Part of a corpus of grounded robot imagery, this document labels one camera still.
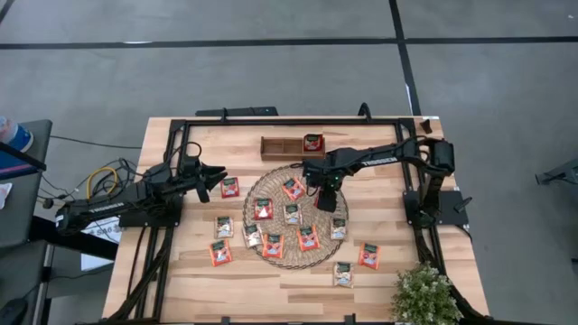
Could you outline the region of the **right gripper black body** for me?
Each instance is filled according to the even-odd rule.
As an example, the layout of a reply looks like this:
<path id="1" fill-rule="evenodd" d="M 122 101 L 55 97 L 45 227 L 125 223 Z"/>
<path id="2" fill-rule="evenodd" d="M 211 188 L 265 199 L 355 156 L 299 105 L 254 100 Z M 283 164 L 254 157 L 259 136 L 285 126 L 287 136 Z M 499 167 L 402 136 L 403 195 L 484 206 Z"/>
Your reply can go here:
<path id="1" fill-rule="evenodd" d="M 337 191 L 343 182 L 344 168 L 324 159 L 307 159 L 303 161 L 303 177 L 309 187 Z"/>

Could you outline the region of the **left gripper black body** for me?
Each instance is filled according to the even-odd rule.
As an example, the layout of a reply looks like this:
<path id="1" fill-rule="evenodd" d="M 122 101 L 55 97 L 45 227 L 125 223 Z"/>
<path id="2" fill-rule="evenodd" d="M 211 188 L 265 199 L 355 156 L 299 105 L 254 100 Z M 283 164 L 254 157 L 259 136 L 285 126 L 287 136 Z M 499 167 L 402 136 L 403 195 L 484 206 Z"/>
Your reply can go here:
<path id="1" fill-rule="evenodd" d="M 184 155 L 180 159 L 177 167 L 176 188 L 180 194 L 196 190 L 201 203 L 210 201 L 207 177 L 198 156 Z"/>

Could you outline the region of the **orange tea sachet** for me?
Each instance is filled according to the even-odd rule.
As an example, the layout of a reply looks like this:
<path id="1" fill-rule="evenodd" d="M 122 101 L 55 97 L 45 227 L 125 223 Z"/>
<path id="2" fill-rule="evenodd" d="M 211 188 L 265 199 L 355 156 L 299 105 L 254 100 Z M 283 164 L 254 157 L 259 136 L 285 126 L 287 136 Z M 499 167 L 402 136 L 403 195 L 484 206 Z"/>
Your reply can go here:
<path id="1" fill-rule="evenodd" d="M 380 247 L 363 243 L 359 250 L 358 264 L 377 270 L 379 268 Z"/>
<path id="2" fill-rule="evenodd" d="M 264 234 L 262 257 L 282 258 L 284 252 L 284 236 L 282 234 Z"/>
<path id="3" fill-rule="evenodd" d="M 213 266 L 230 263 L 233 258 L 227 239 L 216 241 L 209 246 L 210 259 Z"/>
<path id="4" fill-rule="evenodd" d="M 321 247 L 315 225 L 300 227 L 297 230 L 298 244 L 302 252 Z"/>
<path id="5" fill-rule="evenodd" d="M 287 180 L 282 185 L 282 190 L 285 192 L 285 194 L 292 201 L 297 201 L 305 193 L 304 186 L 301 184 L 301 182 L 296 177 L 293 177 L 293 178 Z"/>

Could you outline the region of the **round woven straw placemat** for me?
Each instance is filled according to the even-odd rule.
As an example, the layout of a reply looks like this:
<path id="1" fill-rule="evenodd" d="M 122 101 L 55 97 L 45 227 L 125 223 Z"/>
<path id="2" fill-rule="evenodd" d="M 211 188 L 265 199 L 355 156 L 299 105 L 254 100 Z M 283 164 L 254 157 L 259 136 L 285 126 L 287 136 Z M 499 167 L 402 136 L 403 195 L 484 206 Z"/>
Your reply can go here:
<path id="1" fill-rule="evenodd" d="M 243 225 L 258 224 L 263 234 L 282 234 L 284 236 L 284 252 L 282 258 L 262 257 L 262 246 L 250 248 L 257 257 L 272 266 L 284 269 L 305 269 L 319 265 L 334 256 L 345 243 L 344 240 L 331 239 L 331 219 L 349 218 L 349 207 L 344 195 L 337 193 L 337 205 L 334 212 L 322 211 L 314 207 L 314 193 L 306 190 L 297 201 L 292 201 L 282 190 L 282 185 L 296 177 L 305 184 L 303 170 L 288 165 L 276 168 L 264 174 L 249 190 L 243 204 Z M 269 198 L 273 201 L 274 217 L 266 220 L 254 220 L 255 200 Z M 299 204 L 303 216 L 302 225 L 287 225 L 284 221 L 284 207 L 289 204 Z M 302 252 L 297 237 L 297 230 L 315 225 L 321 247 Z"/>

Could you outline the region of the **wooden three-compartment box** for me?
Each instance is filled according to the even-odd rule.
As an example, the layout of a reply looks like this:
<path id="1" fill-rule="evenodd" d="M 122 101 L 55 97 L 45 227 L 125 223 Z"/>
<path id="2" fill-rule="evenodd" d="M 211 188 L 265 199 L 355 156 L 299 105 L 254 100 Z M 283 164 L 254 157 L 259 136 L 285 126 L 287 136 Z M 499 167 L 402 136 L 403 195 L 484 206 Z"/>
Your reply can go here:
<path id="1" fill-rule="evenodd" d="M 305 151 L 304 139 L 294 137 L 261 137 L 260 156 L 266 162 L 300 162 L 325 157 L 325 147 L 319 151 Z"/>

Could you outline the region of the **black bar device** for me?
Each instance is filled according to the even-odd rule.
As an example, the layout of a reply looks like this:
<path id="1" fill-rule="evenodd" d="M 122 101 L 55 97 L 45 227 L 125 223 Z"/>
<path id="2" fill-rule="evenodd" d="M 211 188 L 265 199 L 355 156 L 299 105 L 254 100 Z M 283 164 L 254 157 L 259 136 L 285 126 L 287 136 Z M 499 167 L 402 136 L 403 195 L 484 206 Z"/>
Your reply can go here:
<path id="1" fill-rule="evenodd" d="M 195 116 L 278 116 L 276 107 L 237 107 L 198 110 Z"/>

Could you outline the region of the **white label sheet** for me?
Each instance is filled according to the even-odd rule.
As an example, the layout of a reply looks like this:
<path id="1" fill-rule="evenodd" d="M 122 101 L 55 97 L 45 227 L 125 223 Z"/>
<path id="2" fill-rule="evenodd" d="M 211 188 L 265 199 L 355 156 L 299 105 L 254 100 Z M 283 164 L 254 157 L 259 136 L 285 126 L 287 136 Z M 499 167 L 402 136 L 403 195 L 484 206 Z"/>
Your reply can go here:
<path id="1" fill-rule="evenodd" d="M 82 233 L 99 237 L 118 244 L 122 236 L 122 228 L 119 226 L 119 218 L 111 217 L 91 222 L 81 230 Z"/>

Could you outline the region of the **white paper sheet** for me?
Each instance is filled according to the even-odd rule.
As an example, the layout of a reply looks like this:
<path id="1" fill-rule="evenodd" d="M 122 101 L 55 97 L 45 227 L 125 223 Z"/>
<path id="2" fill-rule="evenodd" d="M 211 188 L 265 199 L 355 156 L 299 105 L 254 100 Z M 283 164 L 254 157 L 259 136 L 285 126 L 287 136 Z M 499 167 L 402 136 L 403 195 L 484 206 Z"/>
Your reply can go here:
<path id="1" fill-rule="evenodd" d="M 91 271 L 102 266 L 111 265 L 114 261 L 102 257 L 88 254 L 80 255 L 80 270 L 82 272 Z"/>

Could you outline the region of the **potted plant white flowers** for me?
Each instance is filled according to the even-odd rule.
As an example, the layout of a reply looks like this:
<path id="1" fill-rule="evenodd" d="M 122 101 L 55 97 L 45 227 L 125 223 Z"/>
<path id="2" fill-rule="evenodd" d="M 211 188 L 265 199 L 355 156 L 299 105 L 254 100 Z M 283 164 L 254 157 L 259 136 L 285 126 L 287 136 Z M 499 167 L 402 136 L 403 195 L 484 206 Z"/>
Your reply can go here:
<path id="1" fill-rule="evenodd" d="M 451 281 L 429 264 L 399 272 L 392 297 L 395 321 L 412 325 L 458 325 L 463 318 Z"/>

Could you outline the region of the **grey side table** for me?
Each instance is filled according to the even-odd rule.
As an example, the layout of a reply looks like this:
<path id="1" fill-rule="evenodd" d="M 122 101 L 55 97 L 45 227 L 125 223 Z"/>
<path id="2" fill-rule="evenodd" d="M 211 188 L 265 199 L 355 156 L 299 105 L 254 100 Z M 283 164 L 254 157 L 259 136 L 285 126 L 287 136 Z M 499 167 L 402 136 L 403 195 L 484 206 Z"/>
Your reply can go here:
<path id="1" fill-rule="evenodd" d="M 20 325 L 33 325 L 47 249 L 45 242 L 29 240 L 40 180 L 39 173 L 11 179 L 13 188 L 0 210 L 0 309 L 24 300 Z"/>

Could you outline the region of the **blue notebook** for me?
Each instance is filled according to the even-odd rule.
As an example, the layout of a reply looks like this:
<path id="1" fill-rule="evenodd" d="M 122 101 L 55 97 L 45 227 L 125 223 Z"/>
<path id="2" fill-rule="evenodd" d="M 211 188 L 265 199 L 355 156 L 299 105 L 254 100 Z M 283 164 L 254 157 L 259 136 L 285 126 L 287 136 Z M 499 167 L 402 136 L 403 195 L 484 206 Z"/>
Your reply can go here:
<path id="1" fill-rule="evenodd" d="M 37 173 L 38 169 L 26 161 L 0 151 L 0 181 Z"/>

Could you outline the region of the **blue white bottle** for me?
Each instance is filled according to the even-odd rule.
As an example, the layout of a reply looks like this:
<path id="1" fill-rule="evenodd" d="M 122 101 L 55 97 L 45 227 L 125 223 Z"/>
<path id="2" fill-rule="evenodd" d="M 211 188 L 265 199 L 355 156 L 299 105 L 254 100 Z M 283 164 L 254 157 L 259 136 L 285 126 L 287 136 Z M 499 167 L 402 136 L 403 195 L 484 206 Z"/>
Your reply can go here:
<path id="1" fill-rule="evenodd" d="M 0 142 L 25 153 L 33 145 L 34 136 L 24 126 L 5 116 L 0 116 Z"/>

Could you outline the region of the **black computer mouse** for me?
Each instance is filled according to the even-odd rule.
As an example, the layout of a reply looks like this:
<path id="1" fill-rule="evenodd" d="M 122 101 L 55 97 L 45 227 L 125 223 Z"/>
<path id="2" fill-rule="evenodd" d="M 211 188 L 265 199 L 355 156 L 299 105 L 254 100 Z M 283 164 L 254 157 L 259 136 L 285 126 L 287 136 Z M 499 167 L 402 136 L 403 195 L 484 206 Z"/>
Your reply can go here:
<path id="1" fill-rule="evenodd" d="M 27 309 L 24 298 L 10 300 L 0 309 L 0 325 L 21 325 Z"/>

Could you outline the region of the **dark grey stand foot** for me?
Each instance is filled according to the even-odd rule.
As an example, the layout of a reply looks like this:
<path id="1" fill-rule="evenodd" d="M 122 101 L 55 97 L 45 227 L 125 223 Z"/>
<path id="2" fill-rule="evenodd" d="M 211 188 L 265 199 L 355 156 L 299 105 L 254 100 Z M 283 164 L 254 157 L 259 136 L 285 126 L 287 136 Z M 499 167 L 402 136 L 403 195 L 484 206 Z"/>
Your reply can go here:
<path id="1" fill-rule="evenodd" d="M 538 185 L 547 185 L 552 181 L 578 185 L 578 158 L 561 164 L 549 172 L 536 174 L 535 177 Z"/>

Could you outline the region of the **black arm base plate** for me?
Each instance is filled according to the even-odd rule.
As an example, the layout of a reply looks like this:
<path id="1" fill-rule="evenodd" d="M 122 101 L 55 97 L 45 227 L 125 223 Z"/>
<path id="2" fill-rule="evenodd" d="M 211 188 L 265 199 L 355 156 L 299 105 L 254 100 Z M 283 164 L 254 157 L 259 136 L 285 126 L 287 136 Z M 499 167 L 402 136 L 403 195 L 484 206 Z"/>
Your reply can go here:
<path id="1" fill-rule="evenodd" d="M 465 206 L 468 204 L 459 191 L 443 190 L 440 192 L 439 213 L 435 216 L 424 214 L 420 208 L 420 196 L 417 191 L 403 194 L 407 223 L 415 227 L 429 228 L 436 225 L 465 226 L 469 219 Z"/>
<path id="2" fill-rule="evenodd" d="M 152 199 L 133 204 L 119 215 L 122 228 L 167 228 L 178 226 L 181 221 L 183 196 L 171 195 L 166 199 Z"/>

